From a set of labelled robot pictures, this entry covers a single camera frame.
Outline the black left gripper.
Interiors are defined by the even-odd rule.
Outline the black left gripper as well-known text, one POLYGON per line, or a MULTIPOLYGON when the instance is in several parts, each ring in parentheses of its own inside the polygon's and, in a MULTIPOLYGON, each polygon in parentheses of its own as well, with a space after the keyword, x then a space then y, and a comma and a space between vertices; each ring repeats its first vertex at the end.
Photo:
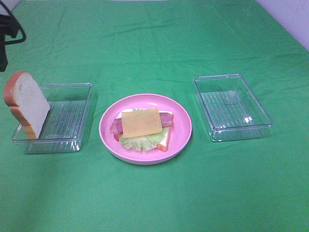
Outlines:
POLYGON ((4 72, 8 65, 5 50, 5 36, 9 35, 11 38, 16 38, 19 31, 19 23, 14 16, 0 15, 0 71, 4 72))

